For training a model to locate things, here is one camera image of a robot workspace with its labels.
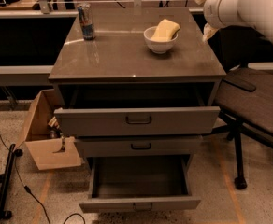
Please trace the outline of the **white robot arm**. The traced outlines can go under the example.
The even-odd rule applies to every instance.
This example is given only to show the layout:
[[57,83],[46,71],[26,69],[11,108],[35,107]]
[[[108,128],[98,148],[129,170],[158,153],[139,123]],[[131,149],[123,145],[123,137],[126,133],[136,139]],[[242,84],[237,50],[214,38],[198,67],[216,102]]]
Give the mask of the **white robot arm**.
[[273,45],[273,0],[195,0],[203,6],[208,28],[251,27]]

